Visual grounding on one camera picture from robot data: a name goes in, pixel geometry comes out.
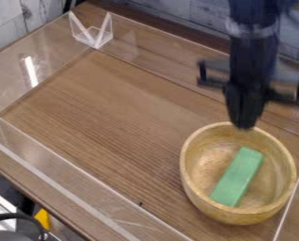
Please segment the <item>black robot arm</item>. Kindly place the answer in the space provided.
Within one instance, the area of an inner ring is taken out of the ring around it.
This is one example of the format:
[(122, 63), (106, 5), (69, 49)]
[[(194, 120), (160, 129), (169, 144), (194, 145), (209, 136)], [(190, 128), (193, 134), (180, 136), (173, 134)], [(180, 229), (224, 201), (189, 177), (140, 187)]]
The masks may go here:
[(229, 120), (249, 129), (266, 103), (299, 106), (299, 72), (277, 66), (280, 18), (299, 0), (228, 0), (229, 60), (198, 61), (197, 85), (222, 91)]

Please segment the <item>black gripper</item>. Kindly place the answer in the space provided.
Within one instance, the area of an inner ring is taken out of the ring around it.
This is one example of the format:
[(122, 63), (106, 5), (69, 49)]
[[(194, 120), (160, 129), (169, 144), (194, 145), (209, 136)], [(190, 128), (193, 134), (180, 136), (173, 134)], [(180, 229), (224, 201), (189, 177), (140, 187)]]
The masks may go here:
[(299, 106), (299, 83), (293, 95), (280, 93), (269, 87), (274, 73), (277, 45), (274, 37), (264, 39), (230, 37), (226, 83), (206, 76), (205, 68), (212, 65), (212, 61), (201, 60), (197, 63), (200, 70), (197, 84), (222, 90), (228, 117), (238, 129), (254, 126), (268, 101)]

